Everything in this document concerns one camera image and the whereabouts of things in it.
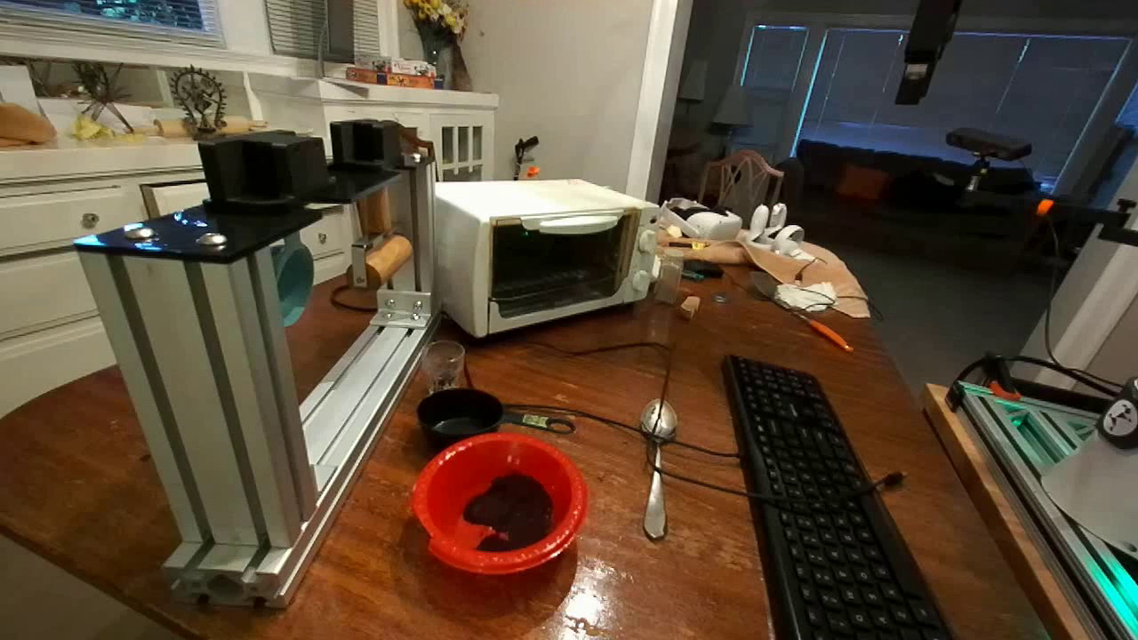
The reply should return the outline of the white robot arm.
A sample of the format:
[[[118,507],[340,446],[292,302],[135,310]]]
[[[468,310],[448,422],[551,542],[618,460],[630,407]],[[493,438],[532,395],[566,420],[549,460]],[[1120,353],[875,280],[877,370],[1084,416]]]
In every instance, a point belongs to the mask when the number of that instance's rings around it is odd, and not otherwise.
[[[900,69],[900,87],[898,100],[905,107],[921,102],[940,56],[945,55],[956,17],[962,17],[964,0],[921,0],[913,12],[913,22],[905,41],[905,69]]]

